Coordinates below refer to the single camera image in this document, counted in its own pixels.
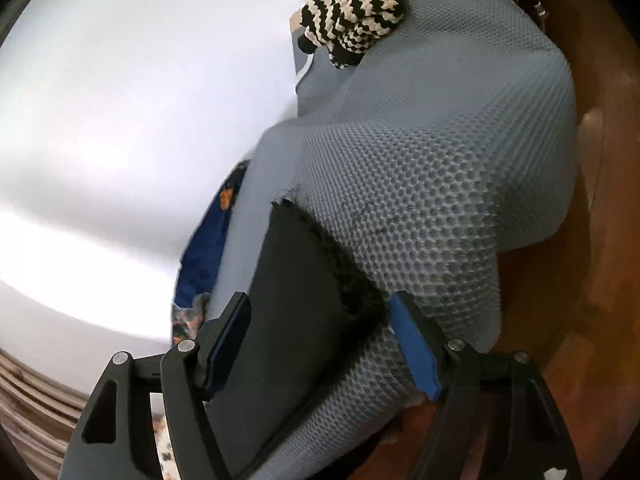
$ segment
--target black and white striped cloth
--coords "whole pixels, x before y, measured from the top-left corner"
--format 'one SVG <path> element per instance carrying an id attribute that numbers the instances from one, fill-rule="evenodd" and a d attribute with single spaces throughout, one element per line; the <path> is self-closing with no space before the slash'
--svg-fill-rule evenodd
<path id="1" fill-rule="evenodd" d="M 357 65 L 401 20 L 402 0 L 311 0 L 302 8 L 298 46 L 307 54 L 325 46 L 337 68 Z"/>

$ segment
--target wooden surface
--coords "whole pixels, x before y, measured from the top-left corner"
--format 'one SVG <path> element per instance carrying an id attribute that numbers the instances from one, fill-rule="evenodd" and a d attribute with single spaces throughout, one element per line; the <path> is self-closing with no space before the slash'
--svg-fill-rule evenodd
<path id="1" fill-rule="evenodd" d="M 497 349 L 533 355 L 597 480 L 640 418 L 640 50 L 607 0 L 542 1 L 574 75 L 580 172 L 561 229 L 500 257 Z M 407 478 L 432 416 L 430 403 L 402 413 L 397 442 L 352 480 Z"/>
<path id="2" fill-rule="evenodd" d="M 0 424 L 39 479 L 58 477 L 84 402 L 0 350 Z"/>

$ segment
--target blue tab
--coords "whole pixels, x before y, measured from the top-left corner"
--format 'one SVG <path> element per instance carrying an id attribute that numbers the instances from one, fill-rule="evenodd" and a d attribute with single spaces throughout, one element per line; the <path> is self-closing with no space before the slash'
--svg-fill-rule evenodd
<path id="1" fill-rule="evenodd" d="M 437 400 L 442 391 L 436 371 L 436 359 L 426 341 L 418 332 L 414 319 L 397 294 L 389 299 L 391 327 L 396 332 L 400 349 L 414 377 L 415 386 L 427 394 L 429 400 Z"/>

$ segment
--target metal bolt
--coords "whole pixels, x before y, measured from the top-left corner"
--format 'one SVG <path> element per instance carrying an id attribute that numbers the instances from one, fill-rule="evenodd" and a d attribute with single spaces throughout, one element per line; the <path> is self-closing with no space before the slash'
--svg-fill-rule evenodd
<path id="1" fill-rule="evenodd" d="M 516 359 L 516 361 L 519 362 L 521 365 L 525 365 L 529 361 L 531 361 L 529 354 L 527 354 L 526 352 L 516 352 L 513 355 L 513 358 Z"/>
<path id="2" fill-rule="evenodd" d="M 465 349 L 465 342 L 462 339 L 452 339 L 447 343 L 447 346 L 451 348 L 454 352 L 462 352 Z"/>
<path id="3" fill-rule="evenodd" d="M 193 339 L 185 339 L 178 343 L 178 352 L 190 352 L 196 346 L 196 342 Z"/>
<path id="4" fill-rule="evenodd" d="M 116 355 L 113 356 L 111 361 L 113 361 L 113 364 L 115 365 L 121 365 L 126 363 L 127 359 L 129 359 L 129 354 L 127 354 L 126 352 L 118 352 Z"/>

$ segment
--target gray mesh seat cushion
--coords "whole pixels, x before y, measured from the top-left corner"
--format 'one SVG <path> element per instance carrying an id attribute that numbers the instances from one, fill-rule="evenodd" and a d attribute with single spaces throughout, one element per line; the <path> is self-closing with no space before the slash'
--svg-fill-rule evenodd
<path id="1" fill-rule="evenodd" d="M 496 256 L 562 223 L 575 177 L 566 60 L 511 0 L 405 0 L 361 65 L 318 50 L 299 117 L 268 130 L 245 177 L 211 317 L 247 290 L 271 202 L 298 201 L 387 293 L 414 294 L 447 335 L 500 332 Z M 302 479 L 381 428 L 415 393 L 388 326 L 254 473 Z"/>

